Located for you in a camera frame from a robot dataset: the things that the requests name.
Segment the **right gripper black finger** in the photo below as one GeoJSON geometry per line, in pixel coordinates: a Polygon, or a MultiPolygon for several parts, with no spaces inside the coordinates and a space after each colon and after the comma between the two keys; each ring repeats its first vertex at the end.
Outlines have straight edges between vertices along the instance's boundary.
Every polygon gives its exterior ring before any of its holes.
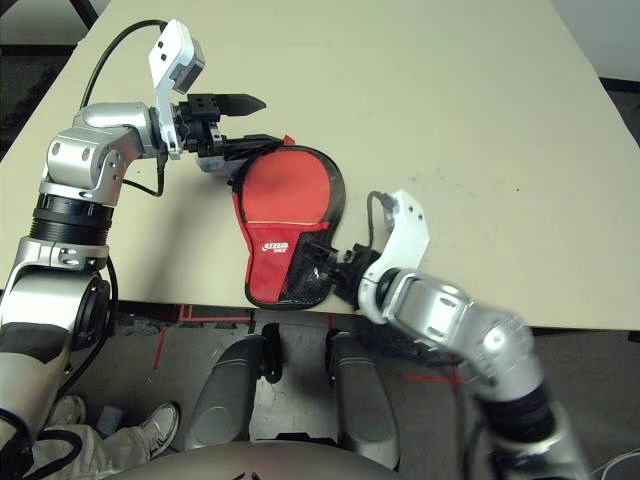
{"type": "Polygon", "coordinates": [[[302,257],[312,264],[336,263],[336,250],[330,244],[309,240],[300,249],[302,257]]]}

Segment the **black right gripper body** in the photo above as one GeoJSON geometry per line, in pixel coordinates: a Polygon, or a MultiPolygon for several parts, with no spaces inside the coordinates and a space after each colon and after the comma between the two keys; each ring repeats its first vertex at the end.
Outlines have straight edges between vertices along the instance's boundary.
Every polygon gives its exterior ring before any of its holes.
{"type": "Polygon", "coordinates": [[[379,257],[377,250],[358,243],[347,250],[341,260],[332,254],[327,263],[327,275],[334,285],[334,294],[341,300],[357,300],[365,272],[379,257]]]}

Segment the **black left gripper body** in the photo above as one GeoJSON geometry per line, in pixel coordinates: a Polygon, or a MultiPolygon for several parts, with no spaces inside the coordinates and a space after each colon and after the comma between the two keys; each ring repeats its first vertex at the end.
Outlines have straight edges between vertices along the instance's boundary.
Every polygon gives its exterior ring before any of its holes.
{"type": "Polygon", "coordinates": [[[184,150],[199,158],[224,155],[224,140],[217,125],[224,102],[224,94],[188,94],[178,104],[175,126],[184,150]]]}

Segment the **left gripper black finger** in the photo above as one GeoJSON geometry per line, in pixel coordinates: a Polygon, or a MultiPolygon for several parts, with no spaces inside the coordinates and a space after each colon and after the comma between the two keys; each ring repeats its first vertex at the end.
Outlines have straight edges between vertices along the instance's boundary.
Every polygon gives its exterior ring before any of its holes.
{"type": "Polygon", "coordinates": [[[242,138],[225,139],[225,159],[246,159],[269,153],[283,145],[281,138],[266,134],[245,135],[242,138]]]}
{"type": "Polygon", "coordinates": [[[240,117],[265,109],[266,103],[249,94],[219,94],[218,107],[221,115],[240,117]]]}

